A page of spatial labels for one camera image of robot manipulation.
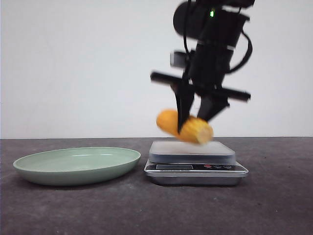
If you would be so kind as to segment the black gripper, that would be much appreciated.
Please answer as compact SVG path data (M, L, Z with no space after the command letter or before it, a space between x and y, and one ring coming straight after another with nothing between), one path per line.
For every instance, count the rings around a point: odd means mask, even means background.
M239 70L251 56L251 44L242 61L230 66L233 48L217 45L198 44L190 53L183 76L176 77L160 72L152 72L151 81L171 86L175 93L178 112L178 133L190 116L190 109L194 102L194 95L201 98L201 105L197 114L209 122L225 107L229 106L228 98L247 101L251 94L238 90L224 88L224 77Z

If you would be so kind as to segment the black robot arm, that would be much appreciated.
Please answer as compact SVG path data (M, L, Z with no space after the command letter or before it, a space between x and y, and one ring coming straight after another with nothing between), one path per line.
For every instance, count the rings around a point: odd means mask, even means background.
M244 66L252 55L251 39L243 27L250 20L241 9L253 6L252 0L188 0L175 10L173 25L184 39L197 41L194 50L174 51L171 66L182 68L181 78L152 72L152 81L168 84L175 93L181 132L187 122L194 95L201 97L197 117L211 120L225 107L228 99L248 101L247 92L222 86L225 75Z

